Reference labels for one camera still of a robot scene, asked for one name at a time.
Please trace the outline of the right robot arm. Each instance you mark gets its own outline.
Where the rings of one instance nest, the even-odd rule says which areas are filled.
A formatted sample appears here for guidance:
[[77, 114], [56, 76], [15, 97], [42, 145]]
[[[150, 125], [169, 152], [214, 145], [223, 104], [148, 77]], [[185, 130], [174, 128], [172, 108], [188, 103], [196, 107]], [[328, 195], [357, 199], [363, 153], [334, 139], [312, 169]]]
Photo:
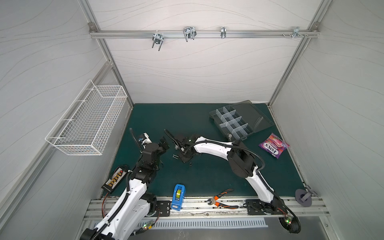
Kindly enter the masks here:
[[193, 135], [190, 138], [173, 139], [173, 143], [175, 148], [180, 151], [179, 158], [184, 163], [201, 154], [226, 160], [233, 173], [245, 179], [256, 192], [259, 198], [257, 210], [261, 210], [266, 215], [280, 212], [286, 216], [290, 212], [261, 173], [265, 167], [265, 161], [258, 154], [249, 150], [242, 141], [225, 143]]

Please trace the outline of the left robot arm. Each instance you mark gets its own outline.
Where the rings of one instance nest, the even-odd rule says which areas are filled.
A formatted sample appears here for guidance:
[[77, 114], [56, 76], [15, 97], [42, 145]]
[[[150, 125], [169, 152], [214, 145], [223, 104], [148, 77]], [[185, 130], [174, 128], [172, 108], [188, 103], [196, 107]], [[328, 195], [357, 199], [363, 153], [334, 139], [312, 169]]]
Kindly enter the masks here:
[[169, 145], [165, 138], [153, 143], [147, 135], [144, 137], [144, 149], [126, 177], [126, 189], [93, 229], [83, 231], [81, 240], [127, 240], [145, 216], [155, 213], [157, 198], [147, 190], [160, 168], [160, 157]]

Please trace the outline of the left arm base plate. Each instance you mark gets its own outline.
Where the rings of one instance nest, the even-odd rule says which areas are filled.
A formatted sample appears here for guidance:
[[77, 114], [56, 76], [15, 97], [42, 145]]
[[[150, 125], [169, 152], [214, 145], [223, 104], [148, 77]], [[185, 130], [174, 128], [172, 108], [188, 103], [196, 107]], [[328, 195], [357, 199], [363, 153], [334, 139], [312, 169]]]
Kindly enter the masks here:
[[150, 211], [146, 217], [169, 217], [171, 214], [171, 201], [157, 201], [150, 203]]

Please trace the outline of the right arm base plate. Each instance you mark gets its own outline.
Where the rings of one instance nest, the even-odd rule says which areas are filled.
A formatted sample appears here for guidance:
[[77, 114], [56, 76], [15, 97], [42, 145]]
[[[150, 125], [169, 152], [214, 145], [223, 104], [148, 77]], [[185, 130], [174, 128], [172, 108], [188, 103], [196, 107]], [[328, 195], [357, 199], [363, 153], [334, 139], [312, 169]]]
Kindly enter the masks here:
[[243, 204], [247, 209], [248, 215], [287, 215], [288, 210], [283, 202], [276, 197], [271, 203], [265, 203], [259, 199], [248, 199]]

